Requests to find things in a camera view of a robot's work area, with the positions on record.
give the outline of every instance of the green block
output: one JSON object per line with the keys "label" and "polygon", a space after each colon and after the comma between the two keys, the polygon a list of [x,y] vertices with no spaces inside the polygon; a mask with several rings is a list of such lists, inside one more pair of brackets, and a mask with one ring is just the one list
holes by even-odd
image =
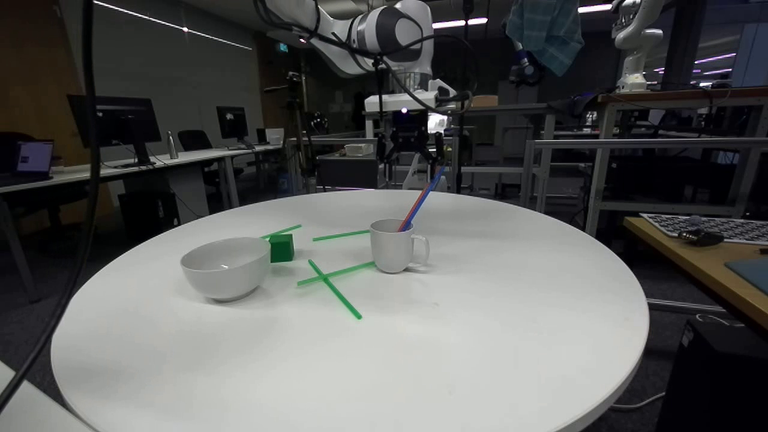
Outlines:
{"label": "green block", "polygon": [[291,233],[271,236],[270,250],[271,250],[271,261],[293,261],[296,257],[293,236]]}

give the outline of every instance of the bowl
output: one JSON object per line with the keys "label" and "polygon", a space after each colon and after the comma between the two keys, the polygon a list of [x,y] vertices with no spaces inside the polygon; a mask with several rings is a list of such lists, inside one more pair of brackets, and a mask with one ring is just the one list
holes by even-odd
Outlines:
{"label": "bowl", "polygon": [[191,250],[180,267],[209,301],[236,301],[259,289],[270,273],[270,242],[225,238]]}

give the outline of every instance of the white mug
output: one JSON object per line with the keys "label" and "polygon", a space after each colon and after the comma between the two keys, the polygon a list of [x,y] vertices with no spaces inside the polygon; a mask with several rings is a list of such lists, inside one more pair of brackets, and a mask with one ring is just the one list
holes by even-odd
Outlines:
{"label": "white mug", "polygon": [[402,231],[404,221],[385,219],[371,226],[371,250],[374,267],[385,273],[402,273],[409,267],[427,267],[431,261],[431,241],[416,236],[411,227]]}

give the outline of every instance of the office chair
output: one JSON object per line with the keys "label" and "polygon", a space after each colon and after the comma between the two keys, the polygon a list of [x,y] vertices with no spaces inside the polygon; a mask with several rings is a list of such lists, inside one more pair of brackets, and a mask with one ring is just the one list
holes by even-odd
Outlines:
{"label": "office chair", "polygon": [[[0,173],[7,173],[14,169],[17,145],[20,142],[35,142],[32,134],[23,133],[0,133]],[[38,211],[49,211],[50,223],[50,238],[49,241],[63,241],[66,223],[61,219],[61,207],[87,199],[87,184],[57,184],[57,188],[43,188],[43,190],[26,190],[17,194],[7,194],[7,207],[14,219],[25,219]]]}
{"label": "office chair", "polygon": [[[213,149],[209,134],[205,129],[180,129],[177,133],[177,145],[183,152],[201,152],[201,149]],[[218,164],[205,164],[201,166],[201,179],[211,190],[222,190],[222,171]]]}

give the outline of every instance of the computer monitor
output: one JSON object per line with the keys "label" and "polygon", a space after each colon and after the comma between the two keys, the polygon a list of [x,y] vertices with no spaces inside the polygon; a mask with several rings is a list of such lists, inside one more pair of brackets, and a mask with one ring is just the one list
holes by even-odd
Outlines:
{"label": "computer monitor", "polygon": [[266,145],[270,145],[270,136],[266,136],[266,129],[264,129],[264,127],[258,127],[258,140],[259,140],[259,146],[266,146]]}
{"label": "computer monitor", "polygon": [[223,140],[242,142],[247,136],[246,107],[240,106],[218,106],[218,127]]}
{"label": "computer monitor", "polygon": [[[80,136],[90,145],[87,133],[87,98],[69,95]],[[96,145],[122,146],[133,145],[138,166],[151,166],[147,142],[161,142],[161,127],[149,98],[96,98]]]}

